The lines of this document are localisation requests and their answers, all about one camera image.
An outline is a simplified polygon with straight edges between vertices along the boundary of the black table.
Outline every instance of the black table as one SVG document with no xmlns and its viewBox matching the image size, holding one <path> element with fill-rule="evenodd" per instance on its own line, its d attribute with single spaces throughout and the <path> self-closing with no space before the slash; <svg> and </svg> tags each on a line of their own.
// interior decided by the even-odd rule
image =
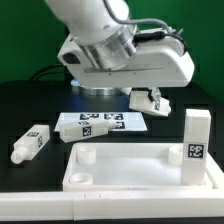
<svg viewBox="0 0 224 224">
<path fill-rule="evenodd" d="M 224 166 L 224 105 L 195 84 L 161 89 L 170 100 L 168 118 L 143 114 L 148 131 L 111 132 L 85 142 L 183 142 L 186 109 L 206 109 L 212 116 L 209 152 Z M 0 84 L 0 192 L 61 191 L 62 180 L 74 143 L 64 144 L 53 130 L 61 112 L 131 112 L 129 99 L 115 96 L 84 96 L 72 92 L 66 82 L 15 81 Z M 11 162 L 13 144 L 34 124 L 50 126 L 51 139 L 32 161 Z M 84 223 L 105 223 L 85 221 Z M 224 223 L 223 218 L 107 220 L 107 223 Z"/>
</svg>

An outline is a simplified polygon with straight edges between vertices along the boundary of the green wall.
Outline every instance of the green wall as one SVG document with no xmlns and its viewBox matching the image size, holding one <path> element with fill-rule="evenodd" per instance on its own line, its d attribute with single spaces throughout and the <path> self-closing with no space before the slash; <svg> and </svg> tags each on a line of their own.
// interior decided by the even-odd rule
<svg viewBox="0 0 224 224">
<path fill-rule="evenodd" d="M 224 102 L 224 1 L 127 2 L 134 18 L 156 17 L 177 30 L 184 28 L 196 65 L 193 81 Z M 64 27 L 43 0 L 0 0 L 0 24 L 0 82 L 26 80 L 39 68 L 56 63 Z"/>
<path fill-rule="evenodd" d="M 64 39 L 43 0 L 0 0 L 0 82 L 27 80 L 55 64 Z"/>
</svg>

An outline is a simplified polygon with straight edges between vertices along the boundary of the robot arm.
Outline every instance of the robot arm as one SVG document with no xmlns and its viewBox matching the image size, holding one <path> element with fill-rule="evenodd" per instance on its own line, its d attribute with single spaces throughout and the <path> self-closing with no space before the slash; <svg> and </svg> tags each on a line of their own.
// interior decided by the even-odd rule
<svg viewBox="0 0 224 224">
<path fill-rule="evenodd" d="M 132 92 L 130 108 L 168 116 L 169 101 L 161 98 L 158 88 L 186 86 L 194 64 L 181 38 L 166 23 L 141 20 L 164 29 L 139 31 L 139 21 L 129 20 L 123 0 L 45 1 L 70 31 L 58 57 L 82 85 L 147 87 L 151 96 Z"/>
</svg>

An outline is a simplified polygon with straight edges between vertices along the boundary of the white cylindrical object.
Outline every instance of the white cylindrical object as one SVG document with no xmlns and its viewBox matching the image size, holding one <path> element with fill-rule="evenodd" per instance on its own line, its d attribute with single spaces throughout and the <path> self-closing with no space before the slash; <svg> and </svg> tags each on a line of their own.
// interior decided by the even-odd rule
<svg viewBox="0 0 224 224">
<path fill-rule="evenodd" d="M 109 15 L 102 0 L 45 0 L 53 13 L 65 23 L 79 45 L 106 40 L 122 25 Z M 129 8 L 123 0 L 108 0 L 117 18 L 126 20 Z"/>
<path fill-rule="evenodd" d="M 169 164 L 181 166 L 183 158 L 183 145 L 173 145 L 169 148 Z"/>
<path fill-rule="evenodd" d="M 114 120 L 89 120 L 60 124 L 60 138 L 65 142 L 78 141 L 95 136 L 106 135 L 108 131 L 116 127 Z"/>
<path fill-rule="evenodd" d="M 24 160 L 32 160 L 50 139 L 48 125 L 34 125 L 15 144 L 11 160 L 20 164 Z"/>
<path fill-rule="evenodd" d="M 81 146 L 77 149 L 77 162 L 81 165 L 91 166 L 96 163 L 96 148 Z"/>
<path fill-rule="evenodd" d="M 69 178 L 72 185 L 92 185 L 93 177 L 89 173 L 76 173 Z"/>
</svg>

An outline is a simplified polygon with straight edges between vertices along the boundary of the white foam block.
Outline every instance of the white foam block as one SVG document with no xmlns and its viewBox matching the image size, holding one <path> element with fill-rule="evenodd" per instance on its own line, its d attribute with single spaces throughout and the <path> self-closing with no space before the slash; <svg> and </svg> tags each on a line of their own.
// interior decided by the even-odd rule
<svg viewBox="0 0 224 224">
<path fill-rule="evenodd" d="M 208 110 L 186 111 L 181 184 L 203 185 L 210 134 Z"/>
</svg>

